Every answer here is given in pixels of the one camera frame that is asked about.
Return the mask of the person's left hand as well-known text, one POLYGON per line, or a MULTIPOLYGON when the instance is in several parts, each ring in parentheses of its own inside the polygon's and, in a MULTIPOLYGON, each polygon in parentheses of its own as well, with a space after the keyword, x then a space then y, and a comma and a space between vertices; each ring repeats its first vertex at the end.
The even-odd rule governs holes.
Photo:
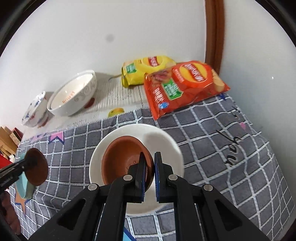
POLYGON ((15 232, 15 234, 21 234, 21 225, 18 219, 18 216, 14 210, 14 207, 11 204, 11 197, 7 191, 4 191, 1 194, 1 205, 6 210, 5 220, 15 232))

